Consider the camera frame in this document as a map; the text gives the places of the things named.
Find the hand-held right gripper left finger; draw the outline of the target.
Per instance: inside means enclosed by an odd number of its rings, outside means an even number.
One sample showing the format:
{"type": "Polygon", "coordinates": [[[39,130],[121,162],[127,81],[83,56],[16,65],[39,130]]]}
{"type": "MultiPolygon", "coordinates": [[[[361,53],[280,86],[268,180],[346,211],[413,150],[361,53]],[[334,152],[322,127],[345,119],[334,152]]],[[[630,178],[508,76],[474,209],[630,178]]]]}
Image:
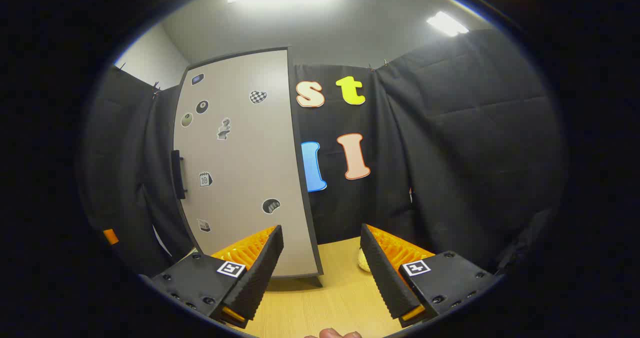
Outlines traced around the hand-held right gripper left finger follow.
{"type": "Polygon", "coordinates": [[[282,227],[252,234],[212,256],[191,253],[150,279],[177,304],[245,328],[252,321],[284,248],[282,227]]]}

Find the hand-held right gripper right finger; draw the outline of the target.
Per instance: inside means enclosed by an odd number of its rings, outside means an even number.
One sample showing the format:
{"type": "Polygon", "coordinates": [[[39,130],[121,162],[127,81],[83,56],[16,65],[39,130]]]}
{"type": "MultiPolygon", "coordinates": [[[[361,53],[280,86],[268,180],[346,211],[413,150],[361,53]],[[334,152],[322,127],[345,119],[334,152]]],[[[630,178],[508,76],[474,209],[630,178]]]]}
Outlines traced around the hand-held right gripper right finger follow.
{"type": "Polygon", "coordinates": [[[391,318],[403,328],[445,315],[498,281],[456,252],[434,254],[368,224],[359,246],[391,318]]]}

